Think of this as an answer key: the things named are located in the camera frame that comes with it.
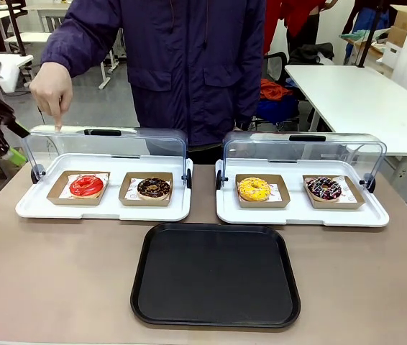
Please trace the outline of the person's right hand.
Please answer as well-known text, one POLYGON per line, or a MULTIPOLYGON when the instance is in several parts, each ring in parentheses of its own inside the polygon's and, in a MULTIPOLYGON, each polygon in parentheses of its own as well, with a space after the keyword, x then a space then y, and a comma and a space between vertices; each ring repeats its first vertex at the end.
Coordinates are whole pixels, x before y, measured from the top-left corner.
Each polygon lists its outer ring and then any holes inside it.
POLYGON ((63 115, 68 112, 73 99, 73 84, 66 67, 59 63, 43 63, 29 89, 38 109, 53 118, 55 130, 59 132, 63 115))

